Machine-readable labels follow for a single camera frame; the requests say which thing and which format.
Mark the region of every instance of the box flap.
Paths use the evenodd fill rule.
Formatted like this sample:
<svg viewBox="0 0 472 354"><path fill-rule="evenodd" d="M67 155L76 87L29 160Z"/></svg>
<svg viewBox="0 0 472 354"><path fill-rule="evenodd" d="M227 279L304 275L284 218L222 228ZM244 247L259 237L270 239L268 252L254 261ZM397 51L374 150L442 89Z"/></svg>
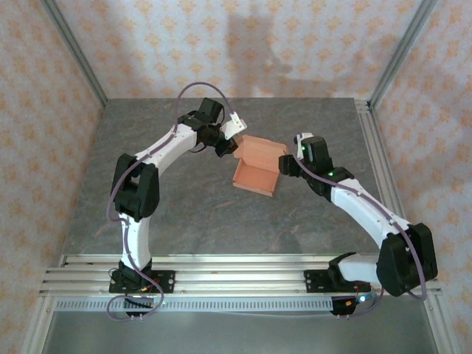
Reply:
<svg viewBox="0 0 472 354"><path fill-rule="evenodd" d="M236 158L253 167L279 172L279 156L288 153L287 146L256 136L243 135L240 147L235 151Z"/></svg>

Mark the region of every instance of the robotic arm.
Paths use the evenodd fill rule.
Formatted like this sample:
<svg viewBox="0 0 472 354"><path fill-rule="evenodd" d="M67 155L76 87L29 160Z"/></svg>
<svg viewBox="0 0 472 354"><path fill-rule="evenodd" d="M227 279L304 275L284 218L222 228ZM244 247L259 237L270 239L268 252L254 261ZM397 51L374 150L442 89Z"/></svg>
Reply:
<svg viewBox="0 0 472 354"><path fill-rule="evenodd" d="M231 120L222 125L217 123L223 106L205 98L197 111L189 112L178 119L178 123L159 141L135 156L123 154L118 158L111 190L132 165L141 161L125 177L114 198L115 210L122 222L123 254L119 268L112 277L113 289L117 292L131 292L148 285L135 271L135 266L148 276L151 275L151 256L148 246L150 216L159 204L159 177L184 152L203 143L212 146L218 157L233 153L237 143L236 133L247 128L236 112Z"/></svg>
<svg viewBox="0 0 472 354"><path fill-rule="evenodd" d="M437 276L433 240L427 226L411 225L376 201L352 173L334 167L323 138L301 133L295 143L296 157L281 156L280 172L305 179L316 194L357 221L380 249L379 255L350 252L331 260L327 277L315 281L320 289L342 291L349 288L350 282L359 281L380 284L391 295L400 296Z"/></svg>

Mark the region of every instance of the orange cardboard box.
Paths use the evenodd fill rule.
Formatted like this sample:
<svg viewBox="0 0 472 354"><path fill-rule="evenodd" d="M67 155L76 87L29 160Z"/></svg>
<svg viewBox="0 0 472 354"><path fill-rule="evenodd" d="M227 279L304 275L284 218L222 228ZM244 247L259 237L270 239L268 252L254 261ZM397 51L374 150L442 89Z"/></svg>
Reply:
<svg viewBox="0 0 472 354"><path fill-rule="evenodd" d="M243 135L237 139L234 152L237 165L233 186L252 192L274 196L279 178L279 156L288 153L287 146L256 136Z"/></svg>

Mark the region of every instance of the floral wallpaper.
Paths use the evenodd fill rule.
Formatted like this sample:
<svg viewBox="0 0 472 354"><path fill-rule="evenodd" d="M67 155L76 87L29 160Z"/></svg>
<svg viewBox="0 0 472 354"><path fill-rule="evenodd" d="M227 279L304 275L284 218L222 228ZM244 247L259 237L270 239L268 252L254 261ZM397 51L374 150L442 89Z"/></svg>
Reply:
<svg viewBox="0 0 472 354"><path fill-rule="evenodd" d="M368 99L419 3L58 0L110 98Z"/></svg>
<svg viewBox="0 0 472 354"><path fill-rule="evenodd" d="M472 353L472 7L439 1L376 114L407 215L434 235L439 279Z"/></svg>
<svg viewBox="0 0 472 354"><path fill-rule="evenodd" d="M0 353L19 353L102 113L39 0L2 0L0 19Z"/></svg>

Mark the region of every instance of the purple cable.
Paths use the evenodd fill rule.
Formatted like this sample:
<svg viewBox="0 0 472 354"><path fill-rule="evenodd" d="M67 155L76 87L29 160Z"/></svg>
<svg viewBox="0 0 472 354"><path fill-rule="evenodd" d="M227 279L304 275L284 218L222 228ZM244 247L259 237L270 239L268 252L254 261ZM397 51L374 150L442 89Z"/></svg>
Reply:
<svg viewBox="0 0 472 354"><path fill-rule="evenodd" d="M347 190L347 191L352 192L356 195L359 195L361 198L363 198L365 201L367 201L369 204L371 204L373 207L375 207L385 217L386 220L390 221L390 219L391 219L390 215L384 210L384 208L381 206L381 204L379 204L375 199L370 198L369 196L367 196L365 194L359 194L358 191L354 188L343 186L342 184L330 181L329 179L322 178L321 176L318 176L318 175L314 174L308 168L306 168L306 166L304 166L302 161L298 160L297 157L295 157L295 161L302 168L302 170L304 170L310 177L312 177L312 178L314 178L314 179L316 179L320 182L329 184L332 187L340 188L342 190ZM420 262L420 258L418 257L418 253L416 252L416 249L414 249L412 241L410 240L410 238L408 237L406 232L400 227L400 225L398 225L398 223L396 221L393 221L391 224L399 231L399 233L403 236L403 239L405 240L406 244L408 245L408 247L410 249L410 252L412 253L412 256L413 256L414 264L416 265L416 268L418 270L418 277L420 278L421 296L416 296L411 291L409 291L408 294L410 294L415 299L425 301L426 297L428 295L426 293L426 279L425 279L425 274L423 273L423 268L421 267L421 262Z"/></svg>
<svg viewBox="0 0 472 354"><path fill-rule="evenodd" d="M203 81L198 81L198 82L195 82L195 83L190 83L189 85L185 86L182 91L180 92L180 94L178 94L177 96L177 103L176 103L176 116L179 117L178 115L178 108L179 108L179 105L180 105L180 101L181 101L181 97L182 97L182 94L184 94L184 92L189 89L190 87L192 86L195 86L195 85L205 85L205 86L209 86L211 88L213 88L214 90L216 90L221 96L222 98L224 99L226 105L228 106L229 108L229 112L230 113L233 113L235 110L233 109L233 107L231 106L231 103L229 102L229 100L226 98L226 96L223 94L223 92L221 92L221 90L212 85L211 83L205 83ZM129 245L128 245L128 229L129 229L129 222L127 219L124 219L124 218L112 218L111 217L111 206L113 204L113 200L115 199L115 197L117 196L117 193L118 193L118 190L119 188L122 186L123 184L123 181L125 180L126 177L128 177L128 175L131 173L132 170L134 170L141 162L143 162L144 160L150 158L152 155L154 155L155 153L157 153L158 151L160 151L164 146L166 146L167 144L169 144L172 139L174 139L174 137L176 136L176 132L177 132L177 124L175 124L173 126L173 129L172 129L172 133L169 135L169 137L162 143L160 144L159 146L155 147L154 149L152 149L149 153L147 153L146 155L144 155L142 158L138 159L136 162L134 162L123 174L122 176L118 179L117 181L117 184L115 185L115 187L113 188L113 190L111 191L111 194L110 194L110 198L108 199L108 205L107 205L107 208L106 208L106 217L109 221L112 221L112 222L117 222L117 221L122 221L124 224L125 224L125 234L123 235L123 245L125 247L125 252L128 256L128 260L130 262L130 264L133 266L133 269L134 271L139 274L142 278L146 279L148 282L150 282L152 285L154 285L156 287L156 289L159 291L159 293L161 294L161 299L159 300L159 303L154 306L152 308L152 310L150 310L149 312L147 312L146 314L144 315L140 315L140 318L141 320L143 318L145 318L146 316L150 316L152 315L153 313L155 313L157 311L157 309L162 305L162 302L164 301L164 291L162 290L161 286L153 279L149 278L146 274L142 273L141 270L138 268L138 266L135 264L132 256L131 256L131 252L130 252L130 249L129 249ZM118 321L118 322L127 322L127 321L133 321L134 320L134 316L131 316L131 317L125 317L125 318L118 318L118 317L115 317L113 315L111 315L111 312L110 312L110 307L111 307L111 303L117 299L129 299L129 300L134 300L136 299L136 297L134 296L128 296L128 295L118 295L118 296L115 296L114 298L110 299L110 301L108 302L107 306L106 306L106 312L108 314L108 317L110 319L113 319L114 321ZM152 297L148 297L148 296L141 296L140 299L152 299Z"/></svg>

